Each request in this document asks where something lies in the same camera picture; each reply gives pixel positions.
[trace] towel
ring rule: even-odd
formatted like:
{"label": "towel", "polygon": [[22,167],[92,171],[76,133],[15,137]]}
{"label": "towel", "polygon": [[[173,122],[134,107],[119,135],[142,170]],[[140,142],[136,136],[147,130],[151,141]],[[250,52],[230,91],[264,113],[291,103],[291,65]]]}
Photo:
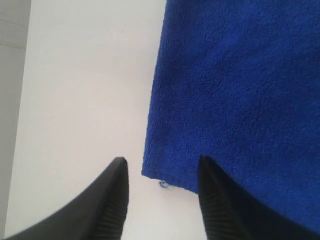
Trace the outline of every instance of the towel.
{"label": "towel", "polygon": [[320,233],[319,0],[167,0],[142,174],[196,193],[200,155]]}

